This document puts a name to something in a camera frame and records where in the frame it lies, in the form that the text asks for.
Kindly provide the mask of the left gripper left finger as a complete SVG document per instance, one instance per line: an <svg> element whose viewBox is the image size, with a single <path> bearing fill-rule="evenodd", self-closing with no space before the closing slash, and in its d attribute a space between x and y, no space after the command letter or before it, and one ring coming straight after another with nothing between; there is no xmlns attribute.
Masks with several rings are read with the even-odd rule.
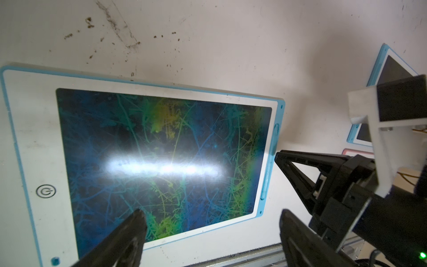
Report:
<svg viewBox="0 0 427 267"><path fill-rule="evenodd" d="M74 267L138 267L146 240L147 223L142 210L134 211Z"/></svg>

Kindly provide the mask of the pink writing tablet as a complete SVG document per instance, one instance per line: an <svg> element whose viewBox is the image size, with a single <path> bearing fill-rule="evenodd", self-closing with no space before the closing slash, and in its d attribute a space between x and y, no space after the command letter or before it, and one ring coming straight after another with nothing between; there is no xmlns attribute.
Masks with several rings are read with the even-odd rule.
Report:
<svg viewBox="0 0 427 267"><path fill-rule="evenodd" d="M347 155L347 156L361 155L361 156L368 158L368 159L374 159L375 158L375 156L372 152L353 150L353 149L344 149L342 151L342 155Z"/></svg>

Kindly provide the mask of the blue writing tablet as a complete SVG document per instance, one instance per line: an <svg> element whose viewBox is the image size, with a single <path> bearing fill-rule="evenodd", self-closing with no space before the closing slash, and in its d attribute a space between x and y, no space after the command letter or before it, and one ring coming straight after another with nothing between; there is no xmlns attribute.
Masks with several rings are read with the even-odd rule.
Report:
<svg viewBox="0 0 427 267"><path fill-rule="evenodd" d="M367 86L370 87L417 75L417 72L390 46L383 44ZM353 124L347 138L347 143L372 147L369 125L367 123Z"/></svg>
<svg viewBox="0 0 427 267"><path fill-rule="evenodd" d="M262 216L285 101L1 68L38 267L87 255L134 211L151 249Z"/></svg>

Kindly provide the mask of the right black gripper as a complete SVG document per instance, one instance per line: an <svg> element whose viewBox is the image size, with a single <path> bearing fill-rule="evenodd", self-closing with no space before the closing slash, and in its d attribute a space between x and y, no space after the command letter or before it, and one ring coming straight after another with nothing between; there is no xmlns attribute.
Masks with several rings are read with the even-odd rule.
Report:
<svg viewBox="0 0 427 267"><path fill-rule="evenodd" d="M281 150L275 155L275 163L312 215L309 227L328 247L339 250L378 187L375 160L361 155ZM318 169L317 181L296 164Z"/></svg>

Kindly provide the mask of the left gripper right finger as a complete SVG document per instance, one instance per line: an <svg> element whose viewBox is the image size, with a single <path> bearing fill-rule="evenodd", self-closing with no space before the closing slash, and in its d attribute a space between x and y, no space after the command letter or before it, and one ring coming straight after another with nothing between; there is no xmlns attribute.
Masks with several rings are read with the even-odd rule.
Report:
<svg viewBox="0 0 427 267"><path fill-rule="evenodd" d="M337 253L310 230L290 210L279 220L280 239L289 267L355 267L346 254Z"/></svg>

